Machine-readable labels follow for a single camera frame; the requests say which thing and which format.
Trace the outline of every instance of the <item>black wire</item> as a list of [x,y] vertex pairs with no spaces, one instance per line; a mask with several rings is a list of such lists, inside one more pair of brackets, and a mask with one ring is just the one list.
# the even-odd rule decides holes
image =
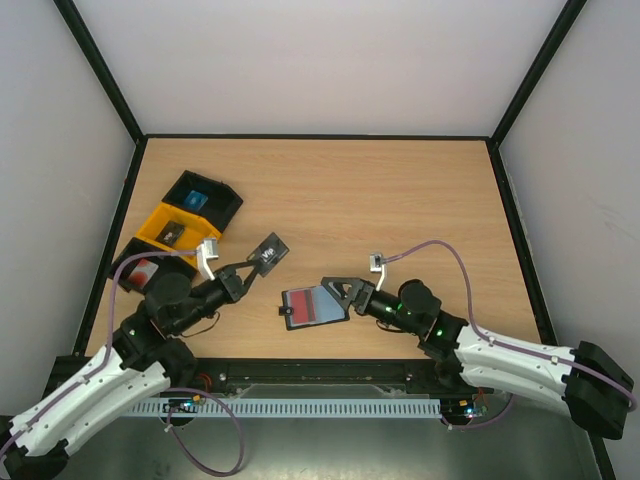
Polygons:
[[200,335],[201,333],[206,333],[206,332],[208,332],[208,331],[209,331],[209,330],[211,330],[213,327],[215,327],[215,326],[216,326],[216,324],[218,323],[218,320],[220,320],[220,312],[218,312],[218,311],[216,310],[216,313],[214,313],[214,314],[213,314],[213,318],[214,318],[213,323],[212,323],[210,326],[208,326],[207,328],[205,328],[204,330],[200,330],[199,332],[192,333],[191,335],[183,335],[183,334],[180,334],[180,336],[181,336],[182,338],[191,338],[191,337],[195,337],[196,335]]
[[380,330],[389,333],[407,333],[404,330],[400,330],[399,328],[390,328],[389,325],[383,323],[381,320],[376,320],[376,325]]

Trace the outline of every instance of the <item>black frame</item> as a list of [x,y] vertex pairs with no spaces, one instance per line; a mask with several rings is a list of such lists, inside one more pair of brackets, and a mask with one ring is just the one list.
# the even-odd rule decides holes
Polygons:
[[[519,113],[524,108],[529,96],[534,91],[537,83],[544,74],[549,63],[553,59],[562,41],[568,34],[571,26],[578,18],[587,0],[567,0],[553,28],[540,48],[535,60],[525,75],[520,87],[516,91],[507,110],[500,120],[491,137],[486,136],[412,136],[412,135],[261,135],[261,134],[144,134],[138,125],[133,112],[120,91],[108,65],[104,61],[91,33],[84,23],[73,0],[53,0],[60,14],[67,23],[71,33],[82,49],[87,61],[102,84],[107,96],[113,103],[129,135],[136,144],[127,179],[118,202],[116,213],[109,230],[109,235],[100,259],[98,272],[89,295],[87,307],[80,324],[73,354],[68,357],[59,357],[52,370],[47,384],[46,393],[57,388],[61,381],[75,373],[87,359],[84,357],[87,343],[91,334],[95,315],[98,309],[102,291],[106,284],[109,267],[113,256],[124,218],[133,194],[136,178],[147,141],[150,138],[225,138],[225,139],[309,139],[309,140],[476,140],[484,141],[491,159],[496,183],[500,192],[505,215],[511,231],[514,247],[520,263],[525,285],[529,295],[529,301],[534,313],[536,326],[543,343],[557,345],[557,339],[553,330],[549,313],[536,275],[535,266],[529,251],[527,238],[516,208],[513,192],[509,184],[504,162],[500,155],[500,145],[515,123]],[[404,385],[415,393],[432,393],[436,398],[446,399],[450,392],[442,391],[437,384],[433,384],[430,373],[434,362],[425,360],[256,360],[256,359],[201,359],[203,367],[212,374],[223,373],[228,379],[221,383],[221,390],[235,386],[233,379],[237,377],[242,382],[244,376],[259,377],[265,381],[269,379],[299,382],[302,379],[308,382],[309,376],[316,378],[330,377],[335,382],[349,383],[375,383],[388,385]],[[464,395],[465,392],[456,392],[455,396]],[[615,473],[611,466],[602,438],[589,435],[593,446],[596,462],[600,474],[605,480],[614,480]]]

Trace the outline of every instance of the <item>perforated metal strip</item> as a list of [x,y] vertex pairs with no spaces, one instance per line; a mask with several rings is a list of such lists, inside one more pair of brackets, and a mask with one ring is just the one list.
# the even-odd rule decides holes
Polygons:
[[[349,399],[234,399],[225,400],[243,418],[440,418],[439,400],[349,400]],[[131,408],[126,417],[156,417],[169,408],[167,398],[149,398]],[[176,417],[226,417],[219,405],[189,407],[190,413]]]

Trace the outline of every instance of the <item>blue card in bin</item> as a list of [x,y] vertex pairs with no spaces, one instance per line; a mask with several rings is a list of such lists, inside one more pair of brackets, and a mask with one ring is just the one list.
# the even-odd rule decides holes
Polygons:
[[195,190],[191,190],[187,198],[185,198],[183,205],[187,207],[189,210],[198,211],[200,210],[205,203],[207,203],[207,197],[204,193],[196,192]]

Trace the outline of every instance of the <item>wall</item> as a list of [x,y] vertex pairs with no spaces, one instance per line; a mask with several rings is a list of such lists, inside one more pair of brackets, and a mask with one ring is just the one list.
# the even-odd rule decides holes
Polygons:
[[76,0],[145,132],[490,135],[564,0]]
[[[640,62],[634,0],[591,1],[502,151],[562,342],[589,339],[640,381]],[[640,414],[607,447],[640,477]]]
[[133,152],[51,1],[0,2],[0,413],[69,354]]

